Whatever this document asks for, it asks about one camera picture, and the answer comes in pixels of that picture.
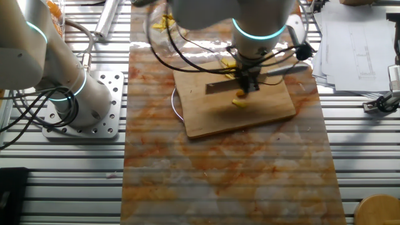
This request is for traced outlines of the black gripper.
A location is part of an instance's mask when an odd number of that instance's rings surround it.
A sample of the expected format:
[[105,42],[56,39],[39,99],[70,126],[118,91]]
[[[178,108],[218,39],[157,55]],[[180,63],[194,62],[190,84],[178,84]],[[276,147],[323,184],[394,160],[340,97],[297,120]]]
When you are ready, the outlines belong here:
[[239,80],[239,85],[243,92],[259,91],[258,77],[261,73],[261,66],[244,64],[243,62],[237,62],[236,66],[236,79]]

